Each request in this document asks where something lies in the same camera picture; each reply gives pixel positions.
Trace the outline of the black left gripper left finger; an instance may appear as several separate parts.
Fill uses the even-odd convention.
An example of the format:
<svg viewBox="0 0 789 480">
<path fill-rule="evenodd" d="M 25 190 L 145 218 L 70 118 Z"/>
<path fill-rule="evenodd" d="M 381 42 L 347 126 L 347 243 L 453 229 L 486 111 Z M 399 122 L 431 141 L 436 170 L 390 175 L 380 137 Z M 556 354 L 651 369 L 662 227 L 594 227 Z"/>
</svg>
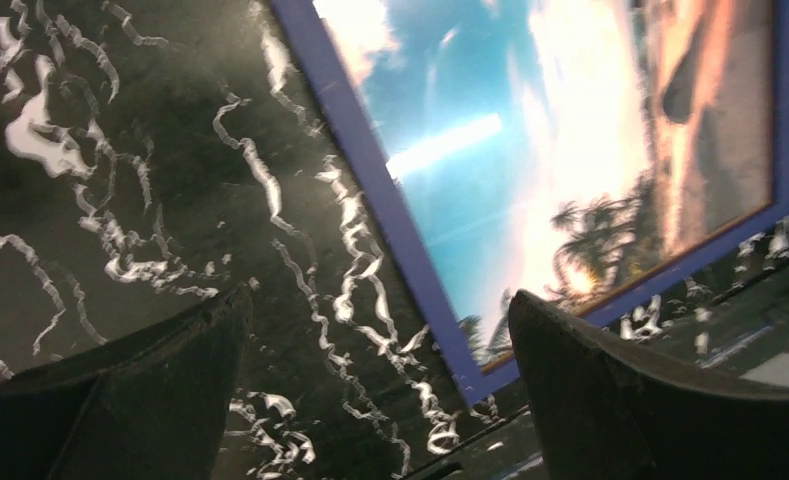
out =
<svg viewBox="0 0 789 480">
<path fill-rule="evenodd" d="M 0 479 L 206 479 L 252 321 L 241 285 L 0 382 Z"/>
</svg>

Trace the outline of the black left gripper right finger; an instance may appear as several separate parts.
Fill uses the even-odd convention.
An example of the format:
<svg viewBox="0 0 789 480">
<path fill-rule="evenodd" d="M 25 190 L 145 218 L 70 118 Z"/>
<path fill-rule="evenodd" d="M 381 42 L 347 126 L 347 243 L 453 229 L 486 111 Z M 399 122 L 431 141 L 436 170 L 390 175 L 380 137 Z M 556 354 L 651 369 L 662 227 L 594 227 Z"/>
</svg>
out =
<svg viewBox="0 0 789 480">
<path fill-rule="evenodd" d="M 527 292 L 516 362 L 553 479 L 789 479 L 789 387 L 699 368 Z"/>
</svg>

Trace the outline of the wooden picture frame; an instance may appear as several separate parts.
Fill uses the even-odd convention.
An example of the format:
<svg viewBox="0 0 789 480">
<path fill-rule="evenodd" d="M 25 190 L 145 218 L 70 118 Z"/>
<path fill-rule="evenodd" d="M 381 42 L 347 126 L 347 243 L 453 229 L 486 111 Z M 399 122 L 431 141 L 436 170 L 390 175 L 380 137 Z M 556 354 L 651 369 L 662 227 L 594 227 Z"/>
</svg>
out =
<svg viewBox="0 0 789 480">
<path fill-rule="evenodd" d="M 604 306 L 595 307 L 587 316 L 594 325 L 602 327 L 612 323 L 643 300 L 665 292 L 676 282 L 732 252 L 739 241 L 765 231 L 773 222 L 789 214 L 789 1 L 773 1 L 770 5 L 774 44 L 774 202 L 718 238 L 644 277 L 627 292 L 607 300 Z M 383 164 L 383 152 L 312 2 L 275 1 L 272 9 L 403 278 L 433 331 L 453 380 L 466 404 L 474 405 L 516 380 L 519 376 L 517 366 L 506 362 L 493 372 L 482 374 L 473 361 L 463 332 L 454 324 L 453 311 L 425 245 Z"/>
</svg>

